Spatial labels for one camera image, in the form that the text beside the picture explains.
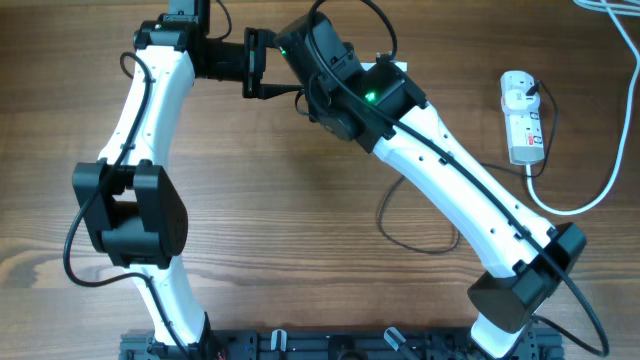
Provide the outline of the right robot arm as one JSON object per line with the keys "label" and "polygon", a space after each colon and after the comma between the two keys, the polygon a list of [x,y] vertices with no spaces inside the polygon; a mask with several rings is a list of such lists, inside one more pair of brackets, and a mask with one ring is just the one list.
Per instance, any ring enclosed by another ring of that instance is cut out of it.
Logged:
{"label": "right robot arm", "polygon": [[488,356],[509,354],[567,279],[583,232],[522,205],[459,144],[404,70],[383,56],[364,68],[324,14],[300,17],[274,43],[304,86],[312,119],[402,174],[468,241],[485,269],[467,291],[479,312],[471,337]]}

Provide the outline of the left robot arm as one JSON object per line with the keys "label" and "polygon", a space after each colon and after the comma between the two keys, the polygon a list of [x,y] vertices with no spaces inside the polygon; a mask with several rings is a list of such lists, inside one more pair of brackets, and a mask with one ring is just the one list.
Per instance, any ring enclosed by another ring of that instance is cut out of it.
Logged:
{"label": "left robot arm", "polygon": [[188,214],[167,173],[172,139],[198,78],[238,82],[244,97],[264,100],[288,87],[262,83],[273,31],[249,28],[232,43],[209,30],[206,1],[173,1],[142,23],[118,124],[98,158],[78,163],[72,175],[74,225],[85,226],[94,249],[135,283],[154,323],[149,340],[125,338],[126,359],[219,359],[224,352],[184,268]]}

